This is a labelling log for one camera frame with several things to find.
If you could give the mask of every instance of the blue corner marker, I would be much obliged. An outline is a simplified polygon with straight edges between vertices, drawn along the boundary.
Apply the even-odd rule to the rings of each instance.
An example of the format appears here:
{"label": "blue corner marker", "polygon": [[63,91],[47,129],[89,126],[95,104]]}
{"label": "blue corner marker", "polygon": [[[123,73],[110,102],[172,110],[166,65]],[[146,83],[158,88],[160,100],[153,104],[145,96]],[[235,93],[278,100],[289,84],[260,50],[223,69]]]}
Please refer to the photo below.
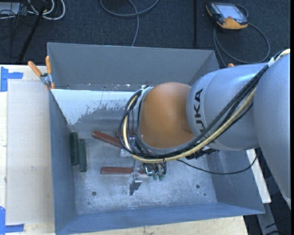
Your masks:
{"label": "blue corner marker", "polygon": [[5,208],[0,206],[0,235],[5,233],[19,233],[24,229],[24,224],[21,225],[5,225]]}
{"label": "blue corner marker", "polygon": [[22,79],[22,72],[12,72],[1,66],[1,81],[0,81],[0,92],[6,92],[8,90],[8,79]]}

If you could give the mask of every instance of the black carpet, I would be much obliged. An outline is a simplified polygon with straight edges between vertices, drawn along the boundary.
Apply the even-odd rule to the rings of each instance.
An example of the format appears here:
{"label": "black carpet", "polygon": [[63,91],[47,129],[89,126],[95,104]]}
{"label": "black carpet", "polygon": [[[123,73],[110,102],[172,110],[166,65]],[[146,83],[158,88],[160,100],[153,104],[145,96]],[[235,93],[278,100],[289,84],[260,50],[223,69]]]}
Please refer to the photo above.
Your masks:
{"label": "black carpet", "polygon": [[[25,3],[26,0],[13,1]],[[42,5],[42,0],[30,1],[37,9]],[[48,15],[50,17],[58,17],[63,11],[60,0],[54,1],[55,9]],[[131,0],[138,12],[156,1]],[[229,63],[265,62],[279,51],[290,48],[291,0],[197,0],[196,28],[194,1],[159,0],[150,11],[139,16],[135,39],[136,16],[112,15],[102,7],[100,0],[64,0],[64,17],[59,20],[41,19],[22,60],[19,60],[20,52],[37,15],[27,13],[0,19],[0,64],[27,64],[31,60],[37,65],[45,65],[47,42],[211,49],[215,51],[221,68]],[[220,31],[206,11],[205,5],[210,1],[239,5],[248,13],[250,25],[239,32]],[[102,0],[102,4],[114,13],[135,13],[128,0]],[[219,46],[214,41],[215,28]],[[291,219],[288,218],[291,212],[278,194],[272,196],[272,212],[276,221],[283,220],[277,224],[281,232],[291,234]],[[261,234],[255,216],[246,216],[245,222],[249,234]]]}

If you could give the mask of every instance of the gray bin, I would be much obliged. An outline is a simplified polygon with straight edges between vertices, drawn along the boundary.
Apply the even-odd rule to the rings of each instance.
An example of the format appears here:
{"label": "gray bin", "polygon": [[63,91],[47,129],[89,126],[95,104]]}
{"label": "gray bin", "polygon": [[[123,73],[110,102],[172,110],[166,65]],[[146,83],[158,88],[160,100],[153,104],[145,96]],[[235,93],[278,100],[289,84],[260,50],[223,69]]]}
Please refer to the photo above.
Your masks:
{"label": "gray bin", "polygon": [[[251,169],[215,175],[172,161],[163,181],[142,175],[143,182],[133,196],[126,194],[128,175],[100,174],[101,166],[131,167],[134,160],[121,157],[119,148],[94,139],[93,131],[114,135],[126,99],[143,84],[173,81],[192,85],[218,70],[212,50],[48,43],[47,53],[56,86],[49,94],[56,234],[265,212]],[[86,172],[71,165],[71,131],[85,140]],[[188,162],[215,172],[249,165],[245,151],[220,151]]]}

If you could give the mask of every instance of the handheld device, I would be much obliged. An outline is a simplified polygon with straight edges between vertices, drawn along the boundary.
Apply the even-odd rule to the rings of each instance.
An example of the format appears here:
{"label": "handheld device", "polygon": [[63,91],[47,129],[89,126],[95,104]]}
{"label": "handheld device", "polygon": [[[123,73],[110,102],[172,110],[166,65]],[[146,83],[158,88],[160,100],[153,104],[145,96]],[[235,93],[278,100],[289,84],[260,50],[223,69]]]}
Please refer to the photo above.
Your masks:
{"label": "handheld device", "polygon": [[225,30],[242,30],[248,26],[243,12],[234,4],[210,2],[206,4],[208,14]]}

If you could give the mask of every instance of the dark green block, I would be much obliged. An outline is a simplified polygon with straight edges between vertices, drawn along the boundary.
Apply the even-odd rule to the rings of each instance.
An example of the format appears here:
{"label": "dark green block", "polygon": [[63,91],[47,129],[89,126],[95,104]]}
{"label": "dark green block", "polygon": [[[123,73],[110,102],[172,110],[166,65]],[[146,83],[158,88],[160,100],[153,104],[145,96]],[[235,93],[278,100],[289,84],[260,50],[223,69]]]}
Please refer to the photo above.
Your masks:
{"label": "dark green block", "polygon": [[87,171],[87,160],[86,160],[86,148],[85,148],[85,140],[79,140],[79,170],[81,172]]}
{"label": "dark green block", "polygon": [[79,145],[78,145],[78,135],[76,132],[70,133],[70,155],[71,155],[71,165],[79,164]]}

